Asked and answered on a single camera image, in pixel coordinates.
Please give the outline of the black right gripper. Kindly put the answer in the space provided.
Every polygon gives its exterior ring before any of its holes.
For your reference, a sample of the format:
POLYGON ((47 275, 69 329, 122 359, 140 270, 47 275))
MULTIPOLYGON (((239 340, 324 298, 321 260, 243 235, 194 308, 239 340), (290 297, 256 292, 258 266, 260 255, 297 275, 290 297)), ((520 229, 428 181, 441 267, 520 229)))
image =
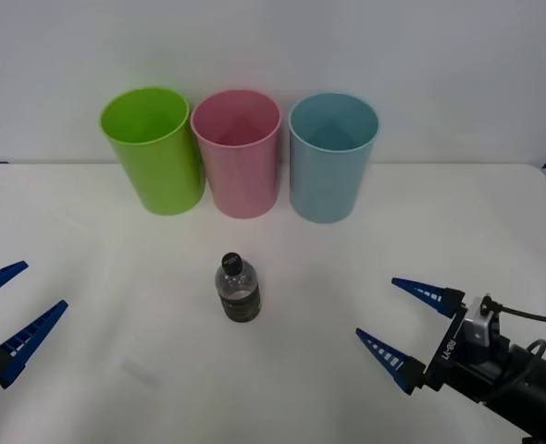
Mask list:
POLYGON ((425 384, 447 385, 475 402, 509 403, 512 399, 510 340, 501 334, 500 314, 480 313, 463 305, 460 290, 393 277, 391 284, 452 320, 425 373, 425 365, 361 328, 356 336, 407 395, 425 384))

